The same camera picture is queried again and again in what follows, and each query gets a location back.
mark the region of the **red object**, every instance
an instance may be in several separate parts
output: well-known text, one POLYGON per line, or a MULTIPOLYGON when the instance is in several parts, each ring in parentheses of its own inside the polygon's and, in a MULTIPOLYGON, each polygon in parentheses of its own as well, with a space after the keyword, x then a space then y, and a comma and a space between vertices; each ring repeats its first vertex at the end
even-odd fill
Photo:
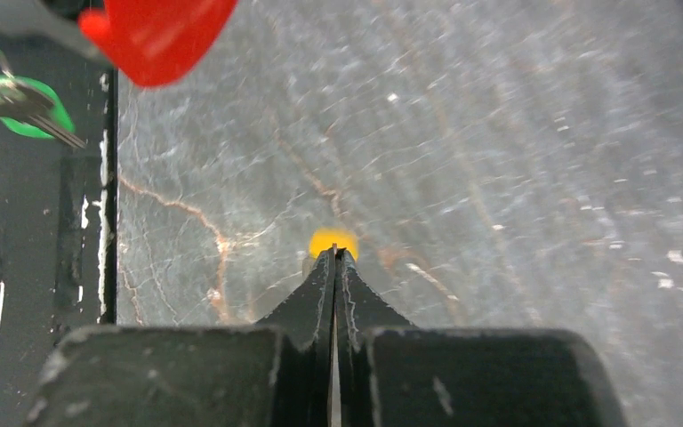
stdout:
POLYGON ((140 86, 168 85, 208 52, 237 0, 106 0, 88 9, 82 32, 140 86))

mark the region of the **marble table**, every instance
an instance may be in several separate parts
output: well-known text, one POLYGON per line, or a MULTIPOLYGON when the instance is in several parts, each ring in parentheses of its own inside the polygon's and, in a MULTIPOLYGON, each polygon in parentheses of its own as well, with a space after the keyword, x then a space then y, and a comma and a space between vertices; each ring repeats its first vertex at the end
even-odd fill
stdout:
POLYGON ((254 322, 312 232, 419 326, 551 326, 683 425, 683 0, 245 0, 119 88, 120 324, 254 322))

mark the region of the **yellow dot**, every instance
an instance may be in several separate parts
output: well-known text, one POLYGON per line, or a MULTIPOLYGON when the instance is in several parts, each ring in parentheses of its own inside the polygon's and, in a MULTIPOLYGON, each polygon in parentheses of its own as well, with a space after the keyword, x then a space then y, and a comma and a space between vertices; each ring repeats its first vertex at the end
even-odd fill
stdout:
POLYGON ((333 247, 347 249, 355 260, 358 258, 358 238, 349 231, 343 229, 318 229, 310 239, 310 256, 318 258, 321 252, 333 247))

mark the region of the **metal key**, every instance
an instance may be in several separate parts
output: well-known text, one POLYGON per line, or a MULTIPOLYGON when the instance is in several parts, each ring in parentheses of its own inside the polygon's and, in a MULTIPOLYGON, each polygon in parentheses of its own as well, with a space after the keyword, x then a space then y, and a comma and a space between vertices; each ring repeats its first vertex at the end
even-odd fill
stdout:
POLYGON ((49 112, 53 100, 31 85, 11 80, 11 85, 0 85, 0 117, 8 117, 33 125, 59 141, 76 149, 87 144, 72 132, 56 124, 49 112))

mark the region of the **green plastic tag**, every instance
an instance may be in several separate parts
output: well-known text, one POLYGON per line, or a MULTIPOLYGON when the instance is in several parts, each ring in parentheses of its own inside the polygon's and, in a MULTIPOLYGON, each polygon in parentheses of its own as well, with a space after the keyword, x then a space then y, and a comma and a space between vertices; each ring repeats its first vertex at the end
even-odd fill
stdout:
MULTIPOLYGON (((8 78, 9 77, 7 76, 0 76, 0 80, 6 80, 8 78)), ((57 125, 63 127, 64 129, 70 132, 75 131, 75 124, 72 122, 72 119, 69 118, 69 113, 67 112, 67 109, 65 109, 64 104, 61 103, 59 95, 56 94, 56 92, 49 85, 28 77, 15 77, 15 79, 27 85, 31 85, 38 91, 48 95, 48 97, 50 97, 53 101, 53 108, 48 113, 49 117, 51 117, 51 119, 57 125)), ((17 133, 19 135, 27 136, 29 138, 53 138, 51 135, 43 132, 37 127, 33 125, 28 125, 26 123, 22 123, 19 120, 14 120, 13 118, 9 117, 0 117, 0 120, 10 131, 17 133)))

